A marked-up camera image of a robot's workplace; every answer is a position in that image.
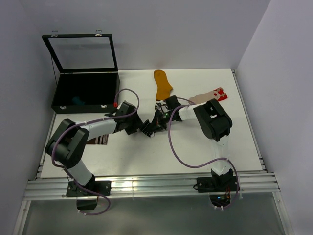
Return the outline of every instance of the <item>metal latch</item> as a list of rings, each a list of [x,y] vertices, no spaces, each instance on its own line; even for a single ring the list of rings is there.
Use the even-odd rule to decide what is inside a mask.
[[[58,36],[58,31],[57,30],[54,30],[51,32],[51,37],[54,38],[54,37],[57,37]]]
[[[102,30],[101,29],[97,29],[96,30],[96,37],[101,37],[102,36]]]

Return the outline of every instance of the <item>gray wall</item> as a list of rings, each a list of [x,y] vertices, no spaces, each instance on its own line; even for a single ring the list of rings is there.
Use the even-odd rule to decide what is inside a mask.
[[[112,33],[120,69],[236,68],[270,0],[20,0],[41,34]]]
[[[0,234],[13,230],[52,118],[49,53],[17,0],[0,3]]]
[[[293,228],[313,232],[313,1],[272,0],[237,70]]]

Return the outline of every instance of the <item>black box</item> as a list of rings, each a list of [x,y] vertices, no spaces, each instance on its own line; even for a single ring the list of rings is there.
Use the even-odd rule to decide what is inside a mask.
[[[109,113],[119,76],[111,34],[42,36],[60,71],[52,109],[57,114]]]

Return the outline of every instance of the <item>box lid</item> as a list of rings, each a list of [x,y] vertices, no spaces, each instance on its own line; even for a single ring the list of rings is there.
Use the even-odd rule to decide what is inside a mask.
[[[60,73],[118,71],[111,34],[54,33],[42,38]]]

